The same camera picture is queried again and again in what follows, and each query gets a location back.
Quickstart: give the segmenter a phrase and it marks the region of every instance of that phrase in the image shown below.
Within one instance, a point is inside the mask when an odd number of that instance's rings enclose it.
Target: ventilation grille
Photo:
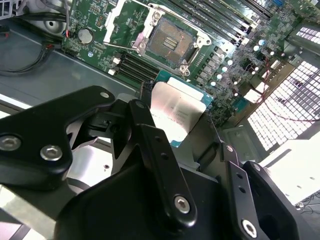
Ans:
[[[248,118],[266,151],[296,139],[320,116],[320,70],[303,62]]]

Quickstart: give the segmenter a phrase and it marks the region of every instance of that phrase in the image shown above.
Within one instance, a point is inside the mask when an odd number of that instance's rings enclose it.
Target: motherboard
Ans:
[[[309,0],[73,0],[63,50],[137,89],[160,71],[213,97],[221,126],[249,102],[241,88],[283,66],[284,42]]]

